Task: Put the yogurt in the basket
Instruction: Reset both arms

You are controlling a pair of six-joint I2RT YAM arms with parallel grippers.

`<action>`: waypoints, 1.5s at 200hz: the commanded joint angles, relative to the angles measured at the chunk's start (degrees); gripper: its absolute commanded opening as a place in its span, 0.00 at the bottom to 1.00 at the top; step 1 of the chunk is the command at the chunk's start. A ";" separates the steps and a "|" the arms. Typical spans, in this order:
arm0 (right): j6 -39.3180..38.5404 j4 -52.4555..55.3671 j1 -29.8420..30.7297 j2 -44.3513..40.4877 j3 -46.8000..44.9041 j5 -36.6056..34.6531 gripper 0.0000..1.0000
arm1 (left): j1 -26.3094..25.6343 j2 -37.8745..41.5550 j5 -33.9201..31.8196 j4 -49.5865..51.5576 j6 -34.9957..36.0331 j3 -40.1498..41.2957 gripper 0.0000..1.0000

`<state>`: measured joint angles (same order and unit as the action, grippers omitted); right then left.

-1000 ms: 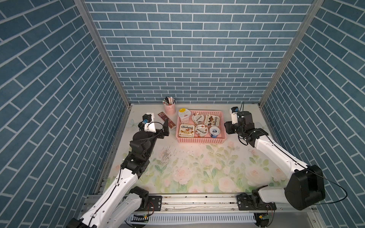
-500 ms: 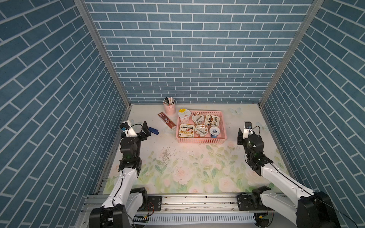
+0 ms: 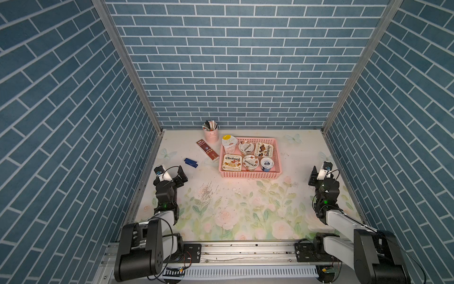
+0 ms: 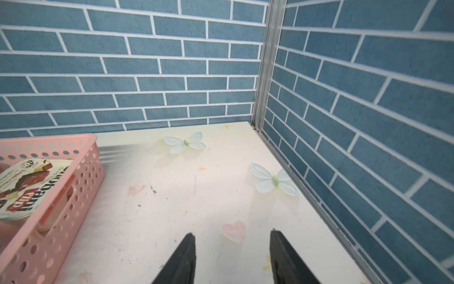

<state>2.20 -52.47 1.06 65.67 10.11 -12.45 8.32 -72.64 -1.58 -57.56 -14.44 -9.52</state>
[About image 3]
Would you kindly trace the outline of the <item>small blue white yogurt cup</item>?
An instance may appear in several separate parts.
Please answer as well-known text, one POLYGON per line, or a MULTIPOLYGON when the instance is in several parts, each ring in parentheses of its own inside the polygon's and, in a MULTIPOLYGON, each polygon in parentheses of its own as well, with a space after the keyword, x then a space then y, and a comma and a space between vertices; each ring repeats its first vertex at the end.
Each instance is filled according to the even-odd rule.
POLYGON ((260 161, 261 170, 264 172, 270 172, 274 167, 274 161, 270 157, 263 157, 260 161))

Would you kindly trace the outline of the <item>square Chobani flip strawberry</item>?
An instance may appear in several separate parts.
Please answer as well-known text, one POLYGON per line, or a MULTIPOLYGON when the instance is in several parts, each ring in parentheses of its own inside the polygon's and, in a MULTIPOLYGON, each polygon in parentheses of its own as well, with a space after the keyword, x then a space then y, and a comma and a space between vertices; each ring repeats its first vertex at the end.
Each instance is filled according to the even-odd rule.
POLYGON ((226 154, 222 161, 222 170, 239 172, 242 169, 242 156, 226 154))

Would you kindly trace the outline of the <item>pink plastic basket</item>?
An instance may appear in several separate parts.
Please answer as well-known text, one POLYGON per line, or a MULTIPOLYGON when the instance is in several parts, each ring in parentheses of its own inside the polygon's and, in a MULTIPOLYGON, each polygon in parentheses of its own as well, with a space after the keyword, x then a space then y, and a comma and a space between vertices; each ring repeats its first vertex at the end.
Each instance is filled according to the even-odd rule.
POLYGON ((247 170, 244 166, 242 166, 241 171, 224 170, 222 169, 222 165, 226 152, 223 146, 221 146, 218 169, 222 177, 248 179, 277 179, 282 174, 283 168, 280 160, 279 145, 276 138, 271 137, 236 137, 236 138, 238 139, 239 143, 248 140, 253 142, 254 145, 256 145, 256 143, 258 142, 273 145, 274 151, 271 159, 274 162, 274 166, 270 169, 269 172, 262 171, 261 164, 259 164, 258 167, 253 171, 247 170))

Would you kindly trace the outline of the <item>white yellow yogurt cup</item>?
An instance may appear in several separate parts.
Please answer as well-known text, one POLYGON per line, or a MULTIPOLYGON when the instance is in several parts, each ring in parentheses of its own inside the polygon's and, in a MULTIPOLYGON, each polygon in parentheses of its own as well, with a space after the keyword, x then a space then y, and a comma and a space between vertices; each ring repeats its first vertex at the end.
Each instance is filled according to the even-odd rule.
POLYGON ((234 154, 238 139, 232 135, 225 135, 222 137, 222 146, 226 154, 234 154))

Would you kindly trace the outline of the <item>square Chobani flip chocolate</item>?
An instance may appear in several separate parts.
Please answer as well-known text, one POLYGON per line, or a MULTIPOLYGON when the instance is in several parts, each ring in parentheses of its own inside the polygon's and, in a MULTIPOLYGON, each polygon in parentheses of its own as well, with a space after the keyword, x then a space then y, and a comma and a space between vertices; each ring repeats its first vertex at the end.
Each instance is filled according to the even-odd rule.
POLYGON ((257 157, 272 158, 274 154, 274 146, 268 143, 257 142, 255 144, 254 155, 257 157))

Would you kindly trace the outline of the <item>round Chobani yogurt strawberry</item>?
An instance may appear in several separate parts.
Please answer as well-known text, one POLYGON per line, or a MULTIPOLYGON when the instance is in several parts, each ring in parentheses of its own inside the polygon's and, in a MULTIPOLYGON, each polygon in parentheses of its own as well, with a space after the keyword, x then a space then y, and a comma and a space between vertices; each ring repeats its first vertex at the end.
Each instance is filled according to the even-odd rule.
POLYGON ((243 158, 243 166, 247 171, 254 171, 258 168, 260 160, 255 155, 246 155, 243 158))

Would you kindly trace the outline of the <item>round Chobani yogurt dark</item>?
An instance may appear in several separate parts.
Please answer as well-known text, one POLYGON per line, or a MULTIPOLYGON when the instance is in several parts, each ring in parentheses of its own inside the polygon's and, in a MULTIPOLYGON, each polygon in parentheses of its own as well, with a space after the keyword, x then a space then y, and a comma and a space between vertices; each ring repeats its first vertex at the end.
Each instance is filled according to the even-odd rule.
POLYGON ((255 151, 255 144, 249 140, 241 141, 238 148, 242 155, 253 155, 255 151))

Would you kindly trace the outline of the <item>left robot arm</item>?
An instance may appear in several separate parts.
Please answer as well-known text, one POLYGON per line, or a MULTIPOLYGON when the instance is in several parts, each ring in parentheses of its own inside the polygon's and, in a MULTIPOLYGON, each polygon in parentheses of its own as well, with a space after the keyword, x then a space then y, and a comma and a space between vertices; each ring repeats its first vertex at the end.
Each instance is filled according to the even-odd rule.
POLYGON ((188 178, 181 166, 154 169, 157 205, 152 217, 123 226, 114 266, 117 282, 148 278, 172 283, 201 260, 201 244, 185 244, 174 226, 180 216, 177 190, 188 178))

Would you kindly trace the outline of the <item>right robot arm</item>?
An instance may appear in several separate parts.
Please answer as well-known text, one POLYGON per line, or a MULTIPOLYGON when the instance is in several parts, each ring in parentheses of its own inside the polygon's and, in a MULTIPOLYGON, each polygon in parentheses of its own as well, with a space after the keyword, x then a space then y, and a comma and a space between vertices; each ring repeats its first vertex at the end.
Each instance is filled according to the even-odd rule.
POLYGON ((409 284, 404 254, 390 231, 371 228, 348 216, 337 204, 340 183, 331 162, 313 168, 308 184, 314 187, 316 217, 337 233, 318 233, 313 241, 295 243, 298 262, 338 262, 347 265, 362 284, 409 284))

